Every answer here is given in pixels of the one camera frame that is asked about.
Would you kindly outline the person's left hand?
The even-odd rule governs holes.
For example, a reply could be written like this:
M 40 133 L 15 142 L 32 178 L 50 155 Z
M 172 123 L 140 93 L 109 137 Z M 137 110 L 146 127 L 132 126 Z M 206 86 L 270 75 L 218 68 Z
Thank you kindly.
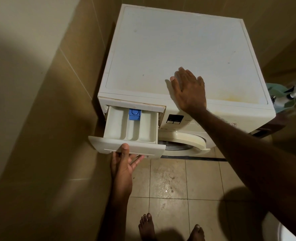
M 143 155 L 129 153 L 129 163 L 121 164 L 121 152 L 113 152 L 110 162 L 113 195 L 122 197 L 131 194 L 133 188 L 132 173 L 143 158 Z

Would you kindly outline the person's right hand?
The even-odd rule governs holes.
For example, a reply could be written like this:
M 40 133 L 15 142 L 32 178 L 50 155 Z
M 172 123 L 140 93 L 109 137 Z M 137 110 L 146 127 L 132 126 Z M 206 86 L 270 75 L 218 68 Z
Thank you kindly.
M 185 69 L 190 76 L 189 82 L 181 82 L 178 71 L 176 79 L 181 89 L 181 99 L 176 99 L 178 106 L 187 114 L 193 116 L 207 110 L 205 90 L 200 90 L 197 84 L 197 77 L 188 69 Z

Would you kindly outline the white detergent drawer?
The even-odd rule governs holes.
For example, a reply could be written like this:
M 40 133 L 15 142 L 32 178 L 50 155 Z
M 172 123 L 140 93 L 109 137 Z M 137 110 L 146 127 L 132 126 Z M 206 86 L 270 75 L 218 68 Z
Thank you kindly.
M 158 144 L 158 112 L 142 110 L 140 120 L 130 120 L 129 109 L 110 106 L 103 137 L 89 136 L 94 149 L 101 154 L 121 152 L 121 145 L 129 145 L 130 154 L 159 159 L 165 145 Z

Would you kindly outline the person's right forearm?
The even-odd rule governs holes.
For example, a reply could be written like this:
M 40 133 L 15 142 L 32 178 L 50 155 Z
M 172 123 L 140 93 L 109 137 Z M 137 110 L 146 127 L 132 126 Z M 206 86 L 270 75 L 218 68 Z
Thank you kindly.
M 229 125 L 204 107 L 184 111 L 208 133 L 254 197 L 296 236 L 296 156 Z

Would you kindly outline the person's left forearm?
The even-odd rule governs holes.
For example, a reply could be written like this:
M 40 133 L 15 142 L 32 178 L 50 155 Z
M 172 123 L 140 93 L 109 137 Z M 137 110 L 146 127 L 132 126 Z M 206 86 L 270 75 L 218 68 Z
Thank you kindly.
M 110 195 L 97 241 L 125 241 L 126 214 L 129 195 Z

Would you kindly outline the black display panel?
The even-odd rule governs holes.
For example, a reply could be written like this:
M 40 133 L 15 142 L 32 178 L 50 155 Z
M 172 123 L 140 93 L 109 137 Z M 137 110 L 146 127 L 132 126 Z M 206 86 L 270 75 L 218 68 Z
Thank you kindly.
M 183 118 L 183 115 L 169 114 L 166 123 L 179 125 L 182 122 Z

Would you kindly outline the white washing machine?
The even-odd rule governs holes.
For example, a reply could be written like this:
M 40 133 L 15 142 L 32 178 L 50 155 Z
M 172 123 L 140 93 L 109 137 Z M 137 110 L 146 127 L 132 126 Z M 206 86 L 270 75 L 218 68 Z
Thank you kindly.
M 252 133 L 275 116 L 266 83 L 242 19 L 122 4 L 98 101 L 110 106 L 158 112 L 160 131 L 202 137 L 206 131 L 177 107 L 170 77 L 179 67 L 205 82 L 207 109 L 230 125 Z M 169 114 L 182 122 L 167 124 Z

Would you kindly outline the blue softener siphon cap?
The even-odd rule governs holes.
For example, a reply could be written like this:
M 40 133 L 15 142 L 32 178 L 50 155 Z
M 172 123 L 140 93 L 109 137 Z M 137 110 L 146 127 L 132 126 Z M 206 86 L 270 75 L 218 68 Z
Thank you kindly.
M 141 110 L 140 109 L 129 109 L 128 118 L 131 121 L 140 121 L 141 118 Z

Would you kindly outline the round washing machine door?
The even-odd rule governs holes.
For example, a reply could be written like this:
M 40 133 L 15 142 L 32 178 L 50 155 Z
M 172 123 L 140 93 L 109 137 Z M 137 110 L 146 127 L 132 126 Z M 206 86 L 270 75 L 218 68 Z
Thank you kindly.
M 202 137 L 182 132 L 160 131 L 158 144 L 166 147 L 162 155 L 169 157 L 200 157 L 211 151 Z

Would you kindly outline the pale green plastic basket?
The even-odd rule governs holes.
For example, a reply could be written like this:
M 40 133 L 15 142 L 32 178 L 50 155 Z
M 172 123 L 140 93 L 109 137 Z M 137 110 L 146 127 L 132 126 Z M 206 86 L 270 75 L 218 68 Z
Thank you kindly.
M 290 94 L 289 89 L 280 84 L 266 83 L 269 95 L 271 97 L 276 113 L 294 107 L 296 100 L 290 100 L 287 95 Z

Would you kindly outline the person's left foot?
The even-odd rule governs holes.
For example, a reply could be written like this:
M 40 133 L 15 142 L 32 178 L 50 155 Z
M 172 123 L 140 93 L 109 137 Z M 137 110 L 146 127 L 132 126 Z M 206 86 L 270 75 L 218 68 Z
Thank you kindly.
M 144 214 L 138 225 L 139 233 L 142 241 L 157 241 L 152 215 Z

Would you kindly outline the person's foot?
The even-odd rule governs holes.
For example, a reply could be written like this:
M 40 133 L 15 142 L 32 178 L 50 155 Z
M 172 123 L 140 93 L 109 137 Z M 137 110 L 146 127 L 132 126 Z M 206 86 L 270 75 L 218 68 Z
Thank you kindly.
M 196 224 L 187 241 L 205 241 L 205 234 L 202 227 Z
M 144 214 L 138 225 L 139 233 L 142 241 L 157 241 L 152 215 Z

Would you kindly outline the person's right foot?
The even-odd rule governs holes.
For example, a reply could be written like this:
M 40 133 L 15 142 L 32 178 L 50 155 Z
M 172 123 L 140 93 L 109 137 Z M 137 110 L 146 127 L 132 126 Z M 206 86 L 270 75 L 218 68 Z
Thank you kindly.
M 202 227 L 196 224 L 187 241 L 205 241 L 205 234 Z

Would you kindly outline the white rounded fixture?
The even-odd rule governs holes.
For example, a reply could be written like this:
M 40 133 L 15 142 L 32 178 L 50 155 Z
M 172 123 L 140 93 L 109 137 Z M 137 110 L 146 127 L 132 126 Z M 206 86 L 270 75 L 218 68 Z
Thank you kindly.
M 263 241 L 296 241 L 296 236 L 270 212 L 263 219 L 262 236 Z

